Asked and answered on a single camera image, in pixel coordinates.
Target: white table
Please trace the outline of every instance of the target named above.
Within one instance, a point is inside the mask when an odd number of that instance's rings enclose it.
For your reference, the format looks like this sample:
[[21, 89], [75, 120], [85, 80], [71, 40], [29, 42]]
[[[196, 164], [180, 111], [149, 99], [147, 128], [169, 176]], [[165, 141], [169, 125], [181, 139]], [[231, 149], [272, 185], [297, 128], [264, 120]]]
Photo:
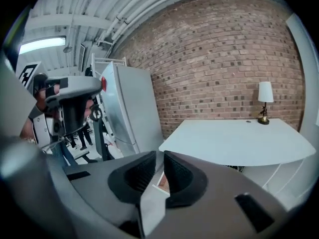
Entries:
[[284, 164], [316, 152], [280, 119], [271, 119], [269, 125], [256, 119], [184, 120], [159, 150], [232, 166]]

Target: table lamp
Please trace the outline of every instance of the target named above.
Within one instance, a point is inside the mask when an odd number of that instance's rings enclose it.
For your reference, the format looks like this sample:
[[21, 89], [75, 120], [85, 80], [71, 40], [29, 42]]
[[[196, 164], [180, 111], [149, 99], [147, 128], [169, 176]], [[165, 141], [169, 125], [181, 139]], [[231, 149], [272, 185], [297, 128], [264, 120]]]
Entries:
[[260, 82], [259, 83], [259, 94], [258, 101], [264, 102], [263, 110], [259, 113], [262, 116], [258, 118], [258, 122], [263, 125], [269, 124], [269, 119], [267, 115], [267, 103], [272, 103], [274, 101], [273, 90], [271, 88], [271, 82]]

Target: red light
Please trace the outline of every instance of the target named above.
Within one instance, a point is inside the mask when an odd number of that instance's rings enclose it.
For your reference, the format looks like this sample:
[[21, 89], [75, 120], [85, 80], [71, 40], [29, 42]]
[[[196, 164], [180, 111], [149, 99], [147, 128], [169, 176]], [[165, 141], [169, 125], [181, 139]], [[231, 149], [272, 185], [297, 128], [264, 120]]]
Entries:
[[102, 77], [101, 82], [102, 82], [102, 90], [104, 90], [104, 91], [106, 92], [107, 82], [106, 82], [106, 80], [105, 80], [105, 78], [104, 78], [104, 77]]

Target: white wall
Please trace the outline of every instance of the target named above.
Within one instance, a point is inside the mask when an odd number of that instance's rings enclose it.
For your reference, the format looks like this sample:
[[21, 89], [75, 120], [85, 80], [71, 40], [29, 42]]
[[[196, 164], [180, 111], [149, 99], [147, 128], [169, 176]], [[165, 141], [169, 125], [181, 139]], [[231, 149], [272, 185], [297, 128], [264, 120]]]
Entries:
[[[269, 181], [266, 190], [277, 197], [287, 210], [307, 199], [319, 176], [319, 69], [318, 53], [311, 38], [297, 15], [292, 14], [287, 25], [295, 39], [300, 53], [306, 82], [305, 112], [300, 134], [317, 150], [304, 160], [282, 164]], [[275, 167], [246, 167], [243, 171], [248, 178], [260, 186], [272, 176]]]

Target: white lampshade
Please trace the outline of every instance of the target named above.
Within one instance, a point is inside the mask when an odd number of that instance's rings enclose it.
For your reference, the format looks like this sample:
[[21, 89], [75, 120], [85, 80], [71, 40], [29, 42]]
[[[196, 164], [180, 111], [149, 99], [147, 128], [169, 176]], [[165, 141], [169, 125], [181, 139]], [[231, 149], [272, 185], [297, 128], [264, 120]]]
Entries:
[[274, 101], [273, 90], [271, 88], [271, 82], [259, 83], [259, 95], [258, 101], [272, 103]]

